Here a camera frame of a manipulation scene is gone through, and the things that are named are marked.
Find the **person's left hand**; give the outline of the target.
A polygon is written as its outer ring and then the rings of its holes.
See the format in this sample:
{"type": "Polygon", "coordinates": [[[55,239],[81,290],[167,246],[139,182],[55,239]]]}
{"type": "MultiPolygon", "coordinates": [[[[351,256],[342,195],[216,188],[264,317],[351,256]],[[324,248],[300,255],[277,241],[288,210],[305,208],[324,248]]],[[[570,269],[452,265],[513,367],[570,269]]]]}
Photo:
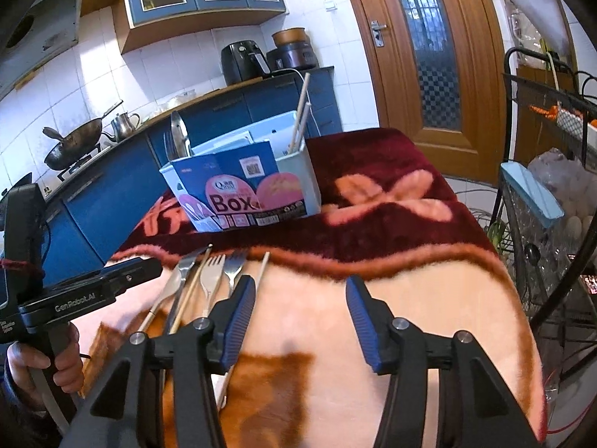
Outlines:
{"type": "MultiPolygon", "coordinates": [[[[69,345],[54,358],[57,372],[54,384],[67,394],[77,393],[84,384],[83,364],[80,357],[79,331],[69,325],[69,345]]],[[[7,350],[8,372],[22,401],[35,411],[44,409],[43,399],[31,378],[30,369],[45,370],[51,367],[51,360],[42,352],[20,342],[15,342],[7,350]]]]}

